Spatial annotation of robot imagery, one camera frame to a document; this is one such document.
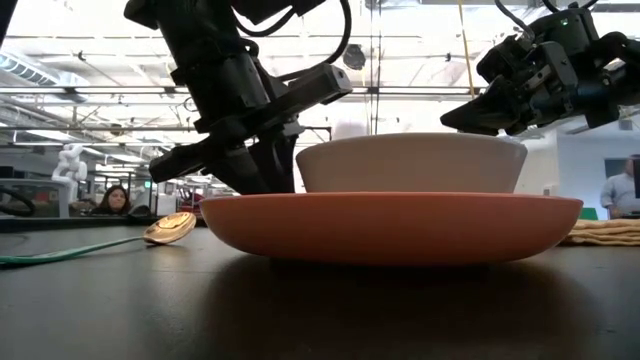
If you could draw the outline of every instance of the desk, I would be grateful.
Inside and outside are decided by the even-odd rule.
[[[142,230],[3,234],[0,253]],[[3,360],[637,359],[640,249],[382,270],[269,261],[196,229],[173,246],[2,269],[0,324]]]

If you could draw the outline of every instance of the blue shirt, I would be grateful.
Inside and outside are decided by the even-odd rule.
[[[600,203],[603,207],[613,205],[623,214],[640,211],[640,199],[636,199],[633,177],[622,173],[607,179],[600,194]]]

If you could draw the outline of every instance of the humanoid robot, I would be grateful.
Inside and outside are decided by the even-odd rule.
[[[58,154],[58,166],[53,170],[51,180],[64,183],[69,189],[69,203],[77,200],[78,181],[87,178],[87,164],[80,161],[80,154],[84,151],[81,145],[64,145]]]

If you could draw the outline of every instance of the gold spoon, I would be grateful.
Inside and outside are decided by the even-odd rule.
[[[155,224],[149,226],[144,231],[144,234],[142,234],[142,236],[39,255],[0,256],[0,264],[36,265],[62,261],[93,251],[102,250],[112,246],[126,244],[138,240],[144,240],[145,242],[154,245],[167,245],[187,236],[195,226],[196,216],[192,213],[175,213],[156,221]]]

